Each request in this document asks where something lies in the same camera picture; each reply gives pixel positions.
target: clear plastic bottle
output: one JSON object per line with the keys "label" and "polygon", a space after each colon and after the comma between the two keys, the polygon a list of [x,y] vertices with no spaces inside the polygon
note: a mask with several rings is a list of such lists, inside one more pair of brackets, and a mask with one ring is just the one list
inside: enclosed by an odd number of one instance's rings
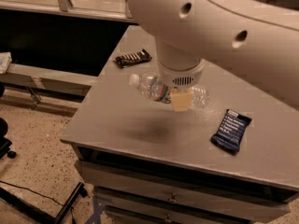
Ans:
{"label": "clear plastic bottle", "polygon": [[[170,104],[170,91],[166,85],[162,82],[158,72],[147,72],[142,75],[131,74],[129,85],[136,87],[138,91],[146,98]],[[190,105],[190,109],[199,110],[204,108],[207,104],[209,95],[205,87],[197,84],[192,86],[193,99]]]}

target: drawer handle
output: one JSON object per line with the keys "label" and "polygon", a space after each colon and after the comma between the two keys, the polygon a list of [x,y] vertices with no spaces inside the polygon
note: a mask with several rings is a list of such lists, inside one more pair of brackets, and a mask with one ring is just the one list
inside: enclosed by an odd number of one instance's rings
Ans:
{"label": "drawer handle", "polygon": [[172,223],[172,220],[169,218],[169,214],[167,215],[167,218],[164,219],[165,223]]}
{"label": "drawer handle", "polygon": [[172,194],[171,198],[168,199],[168,202],[171,204],[177,204],[178,200],[176,199],[176,194]]}

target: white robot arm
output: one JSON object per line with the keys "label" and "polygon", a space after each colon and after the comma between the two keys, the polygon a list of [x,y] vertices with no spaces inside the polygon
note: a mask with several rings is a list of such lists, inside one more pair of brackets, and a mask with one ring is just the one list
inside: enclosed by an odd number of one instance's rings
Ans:
{"label": "white robot arm", "polygon": [[253,0],[128,0],[128,5],[156,39],[160,73],[169,87],[197,83],[207,60],[299,110],[299,12]]}

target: hole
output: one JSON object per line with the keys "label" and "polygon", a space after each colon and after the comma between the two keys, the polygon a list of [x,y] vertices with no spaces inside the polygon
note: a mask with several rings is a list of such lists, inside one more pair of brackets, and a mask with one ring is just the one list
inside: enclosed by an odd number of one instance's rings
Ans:
{"label": "hole", "polygon": [[245,44],[245,40],[247,38],[248,32],[247,31],[242,31],[238,35],[235,36],[235,40],[233,41],[233,48],[238,49],[242,45]]}
{"label": "hole", "polygon": [[179,16],[183,19],[186,18],[187,15],[189,14],[190,10],[192,8],[192,4],[191,3],[187,3],[185,4],[181,9],[180,9],[180,14]]}

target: wooden drawer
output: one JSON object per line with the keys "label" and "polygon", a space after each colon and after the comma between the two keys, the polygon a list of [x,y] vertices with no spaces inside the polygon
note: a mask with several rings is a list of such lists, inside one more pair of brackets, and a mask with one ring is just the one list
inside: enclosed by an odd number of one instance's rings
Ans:
{"label": "wooden drawer", "polygon": [[77,161],[87,183],[231,217],[269,222],[290,212],[289,206],[264,199],[209,189],[121,168]]}
{"label": "wooden drawer", "polygon": [[106,206],[105,212],[107,216],[117,219],[125,224],[154,224],[154,223],[171,223],[178,224],[177,222],[167,222],[167,220],[160,220],[155,217],[149,217],[134,212],[125,211],[112,206]]}
{"label": "wooden drawer", "polygon": [[157,217],[160,220],[169,222],[178,222],[186,224],[240,224],[249,223],[246,220],[240,220],[233,217],[225,217],[201,211],[194,208],[181,207],[161,201],[147,199],[141,196],[127,194],[112,189],[96,187],[93,194],[105,206],[113,206],[127,211],[136,212],[151,217]]}

